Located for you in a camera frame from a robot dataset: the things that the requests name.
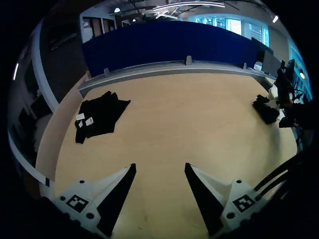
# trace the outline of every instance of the metal frame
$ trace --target metal frame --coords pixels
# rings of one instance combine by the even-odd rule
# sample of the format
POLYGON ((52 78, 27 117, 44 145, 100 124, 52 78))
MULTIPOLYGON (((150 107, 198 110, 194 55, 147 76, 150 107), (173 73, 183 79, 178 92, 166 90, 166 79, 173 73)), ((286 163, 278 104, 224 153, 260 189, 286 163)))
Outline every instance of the metal frame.
POLYGON ((124 68, 111 72, 109 76, 104 74, 96 76, 90 80, 83 82, 79 86, 82 97, 97 87, 113 84, 116 82, 133 80, 150 76, 166 75, 166 74, 185 74, 185 73, 224 73, 224 74, 240 74, 253 77, 260 83, 266 91, 269 90, 271 84, 266 80, 273 78, 265 73, 258 72, 254 69, 243 69, 229 64, 220 64, 212 62, 192 62, 191 65, 185 65, 181 61, 176 62, 159 62, 134 67, 124 68))

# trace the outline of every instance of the glass panel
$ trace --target glass panel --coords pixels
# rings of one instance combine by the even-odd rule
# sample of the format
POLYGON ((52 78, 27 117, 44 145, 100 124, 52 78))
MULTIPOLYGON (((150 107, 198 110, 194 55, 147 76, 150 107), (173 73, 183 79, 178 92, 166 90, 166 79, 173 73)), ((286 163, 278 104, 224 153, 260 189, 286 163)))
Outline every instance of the glass panel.
POLYGON ((269 47, 269 32, 268 29, 263 28, 263 32, 262 32, 262 43, 265 44, 267 47, 269 47))
POLYGON ((226 20, 225 18, 216 18, 216 26, 226 29, 226 20))
POLYGON ((249 24, 250 35, 251 37, 257 39, 262 42, 262 28, 260 26, 249 24))
POLYGON ((227 19, 227 30, 242 35, 241 22, 238 20, 227 19))
POLYGON ((213 25, 213 18, 204 18, 204 24, 213 25))
POLYGON ((196 18, 195 22, 197 22, 197 23, 203 23, 203 19, 202 19, 202 18, 196 18))

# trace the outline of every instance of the ceiling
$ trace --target ceiling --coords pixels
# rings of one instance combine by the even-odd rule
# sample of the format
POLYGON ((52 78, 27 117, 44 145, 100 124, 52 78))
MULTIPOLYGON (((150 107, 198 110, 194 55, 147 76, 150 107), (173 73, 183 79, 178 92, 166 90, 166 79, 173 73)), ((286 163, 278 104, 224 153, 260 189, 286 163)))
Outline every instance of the ceiling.
MULTIPOLYGON (((188 2, 191 0, 106 0, 99 3, 97 6, 104 5, 110 9, 110 14, 114 14, 115 8, 121 9, 122 16, 129 16, 131 14, 140 13, 145 15, 148 19, 155 18, 156 15, 152 10, 156 6, 162 6, 176 2, 188 2)), ((275 16, 268 8, 263 4, 261 0, 250 0, 250 2, 244 1, 225 1, 225 8, 219 8, 214 6, 181 6, 172 13, 176 8, 168 8, 167 15, 177 16, 178 18, 187 18, 194 15, 201 14, 236 14, 240 16, 251 17, 260 20, 267 24, 270 28, 280 31, 284 36, 290 38, 286 28, 282 25, 280 20, 275 24, 272 23, 272 19, 275 16)))

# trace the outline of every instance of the window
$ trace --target window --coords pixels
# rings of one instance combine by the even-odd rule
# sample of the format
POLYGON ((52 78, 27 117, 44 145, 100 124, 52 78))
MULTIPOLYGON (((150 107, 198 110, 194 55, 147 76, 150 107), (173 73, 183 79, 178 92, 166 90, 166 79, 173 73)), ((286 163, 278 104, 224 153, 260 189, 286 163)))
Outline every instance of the window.
POLYGON ((262 42, 262 28, 249 23, 250 36, 262 42))
POLYGON ((258 25, 258 23, 248 22, 247 20, 235 20, 231 18, 219 17, 215 18, 209 16, 204 18, 194 17, 191 21, 203 23, 206 25, 213 25, 215 27, 220 27, 228 31, 232 31, 248 39, 251 39, 253 37, 256 40, 263 43, 264 45, 266 45, 267 47, 269 47, 269 31, 267 26, 265 25, 258 25))
POLYGON ((241 22, 238 20, 227 19, 227 30, 242 35, 242 26, 241 22))
POLYGON ((269 47, 269 31, 266 28, 262 28, 262 43, 269 47))
POLYGON ((222 29, 226 29, 226 19, 225 18, 215 18, 216 27, 220 27, 222 29))
POLYGON ((213 18, 204 18, 204 24, 213 25, 213 18))

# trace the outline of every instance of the desk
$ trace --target desk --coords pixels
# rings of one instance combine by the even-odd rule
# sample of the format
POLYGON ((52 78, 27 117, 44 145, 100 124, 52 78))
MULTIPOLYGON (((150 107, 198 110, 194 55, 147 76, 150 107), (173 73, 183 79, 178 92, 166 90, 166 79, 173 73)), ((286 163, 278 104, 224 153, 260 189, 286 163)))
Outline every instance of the desk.
POLYGON ((75 143, 76 112, 60 150, 55 193, 79 178, 94 182, 136 163, 114 239, 207 238, 185 162, 255 186, 297 151, 290 128, 264 124, 253 109, 256 95, 267 92, 250 76, 153 76, 93 89, 84 100, 108 90, 131 103, 114 133, 83 145, 75 143))

